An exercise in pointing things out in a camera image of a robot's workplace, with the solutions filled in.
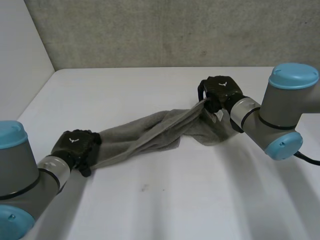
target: gray robot arm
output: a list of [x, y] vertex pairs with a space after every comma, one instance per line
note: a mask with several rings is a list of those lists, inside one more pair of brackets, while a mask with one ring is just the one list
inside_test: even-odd
[[303, 144], [295, 130], [301, 115], [320, 113], [318, 80], [314, 67], [285, 63], [273, 69], [262, 105], [243, 95], [231, 78], [204, 80], [200, 92], [203, 89], [212, 98], [209, 112], [226, 109], [236, 131], [245, 132], [272, 159], [282, 160], [296, 154]]
[[91, 174], [101, 143], [90, 131], [65, 132], [37, 165], [21, 123], [0, 121], [0, 239], [22, 238], [77, 168]]

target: gray sock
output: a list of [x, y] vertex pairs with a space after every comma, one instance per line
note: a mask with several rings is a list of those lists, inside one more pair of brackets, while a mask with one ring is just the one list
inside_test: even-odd
[[235, 135], [229, 114], [225, 112], [221, 121], [214, 122], [204, 110], [205, 101], [191, 109], [160, 111], [100, 132], [102, 144], [92, 169], [113, 165], [139, 154], [175, 149], [182, 135], [189, 135], [206, 146], [221, 143]]

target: white tabletop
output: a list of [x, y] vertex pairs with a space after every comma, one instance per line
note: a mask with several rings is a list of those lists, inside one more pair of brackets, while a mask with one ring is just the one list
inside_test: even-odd
[[[155, 111], [191, 108], [208, 76], [231, 76], [262, 102], [271, 67], [65, 69], [19, 118], [36, 161], [66, 130], [102, 131]], [[301, 152], [320, 160], [319, 115], [304, 115]], [[245, 134], [74, 171], [25, 240], [318, 240], [320, 168], [273, 161]]]

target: concrete wall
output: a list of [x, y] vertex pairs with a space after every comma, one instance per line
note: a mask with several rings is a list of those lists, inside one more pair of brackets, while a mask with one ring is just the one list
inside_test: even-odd
[[56, 70], [320, 67], [319, 0], [25, 0]]
[[0, 120], [16, 120], [54, 73], [23, 0], [0, 0]]

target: light blue joint cap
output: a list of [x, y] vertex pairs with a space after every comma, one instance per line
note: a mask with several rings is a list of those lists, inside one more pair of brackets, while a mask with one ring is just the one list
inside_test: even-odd
[[0, 121], [0, 149], [8, 149], [28, 140], [24, 126], [18, 121]]
[[299, 151], [303, 142], [300, 133], [290, 132], [270, 143], [264, 152], [273, 160], [287, 159]]
[[313, 66], [300, 63], [283, 63], [272, 70], [269, 84], [278, 89], [296, 90], [315, 85], [319, 72]]
[[0, 205], [0, 239], [21, 239], [35, 225], [35, 219], [26, 211], [9, 205]]

